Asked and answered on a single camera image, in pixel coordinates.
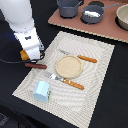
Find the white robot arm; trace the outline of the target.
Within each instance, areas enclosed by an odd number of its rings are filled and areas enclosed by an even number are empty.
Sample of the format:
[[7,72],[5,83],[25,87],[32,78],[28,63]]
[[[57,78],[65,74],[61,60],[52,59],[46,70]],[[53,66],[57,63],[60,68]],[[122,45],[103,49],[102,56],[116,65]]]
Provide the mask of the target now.
[[44,46],[36,32],[30,0],[0,0],[0,10],[29,59],[40,59]]

